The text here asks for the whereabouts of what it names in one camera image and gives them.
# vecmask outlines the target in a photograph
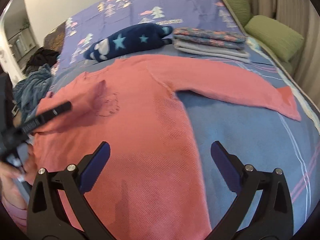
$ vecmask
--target navy star pillow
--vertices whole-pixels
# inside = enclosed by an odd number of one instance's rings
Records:
[[[159,49],[172,44],[171,39],[163,39],[172,31],[171,26],[159,26],[153,23],[133,25],[93,43],[84,53],[84,58],[102,62],[134,52]]]

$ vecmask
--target folded blanket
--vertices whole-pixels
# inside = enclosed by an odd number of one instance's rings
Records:
[[[204,52],[204,51],[198,51],[198,50],[193,50],[193,49],[187,49],[187,48],[183,48],[183,47],[178,47],[176,49],[178,49],[178,50],[180,50],[182,52],[195,54],[195,55],[210,56],[210,57],[223,57],[223,58],[229,58],[229,59],[233,59],[233,60],[242,61],[244,63],[250,63],[249,59],[243,58],[243,57],[235,57],[235,56],[230,56],[230,55],[223,55],[223,54]]]
[[[235,32],[215,32],[194,28],[177,28],[173,31],[173,35],[186,35],[199,38],[214,39],[220,41],[231,41],[236,43],[244,43],[246,37]]]
[[[163,39],[172,31],[171,26],[159,26],[153,23],[133,25],[93,43],[84,53],[84,58],[102,62],[134,52],[159,49],[172,44],[171,39]]]
[[[12,89],[13,98],[22,113],[22,123],[27,120],[29,114],[36,108],[40,100],[45,97],[51,83],[50,66],[49,64],[44,64],[38,71],[32,72]]]
[[[187,35],[173,35],[174,38],[185,40],[185,41],[193,41],[199,44],[205,44],[209,46],[216,46],[216,47],[222,47],[222,48],[228,48],[228,49],[244,49],[244,43],[236,43],[231,41],[221,41],[221,40],[215,40],[215,39],[207,39],[207,38],[200,38],[200,37],[194,37],[194,36],[187,36]]]
[[[197,52],[207,52],[211,54],[221,55],[217,57],[232,56],[233,58],[241,57],[243,59],[248,59],[250,56],[248,52],[240,49],[219,48],[215,46],[208,46],[208,45],[199,44],[192,41],[184,41],[180,39],[174,39],[173,43],[176,49],[186,48],[186,49],[194,50],[195,53],[193,54],[198,54]]]

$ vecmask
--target human hand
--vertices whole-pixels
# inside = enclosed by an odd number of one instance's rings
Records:
[[[29,184],[33,184],[36,174],[37,166],[35,162],[35,156],[33,155],[32,145],[28,145],[29,158],[23,165],[26,174],[24,175],[25,181]],[[16,179],[21,176],[21,173],[16,168],[8,165],[7,163],[0,162],[0,179],[2,182],[2,195],[6,200],[19,209],[26,209],[27,204],[12,179]]]

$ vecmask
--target green pillow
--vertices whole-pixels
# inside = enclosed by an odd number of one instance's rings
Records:
[[[303,44],[302,35],[266,16],[254,16],[244,29],[267,45],[284,62],[288,62]]]
[[[270,56],[273,56],[275,59],[279,60],[279,58],[276,56],[276,54],[274,54],[274,52],[266,45],[264,44],[262,41],[259,41],[258,39],[255,39],[255,41],[260,45],[260,47],[262,47]],[[294,68],[293,66],[288,63],[288,62],[280,62],[281,65],[285,68],[285,70],[292,75]]]
[[[226,0],[235,13],[242,26],[245,26],[251,19],[251,10],[248,0]]]

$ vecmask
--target sweater sleeve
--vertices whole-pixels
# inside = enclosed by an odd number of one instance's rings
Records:
[[[265,107],[294,120],[301,120],[290,87],[276,89],[248,70],[202,59],[158,56],[147,69],[171,92],[191,90],[208,98],[255,107]]]
[[[14,223],[20,228],[24,233],[27,232],[27,210],[19,209],[12,204],[10,204],[6,198],[2,197],[2,204],[9,216],[12,218]]]
[[[36,129],[35,132],[48,132],[69,126],[76,120],[90,111],[99,108],[100,95],[106,88],[105,82],[88,82],[86,83],[86,73],[79,75],[68,86],[59,90],[52,98],[41,99],[37,114],[48,111],[59,106],[66,101],[72,104],[71,111],[63,113],[45,125]]]

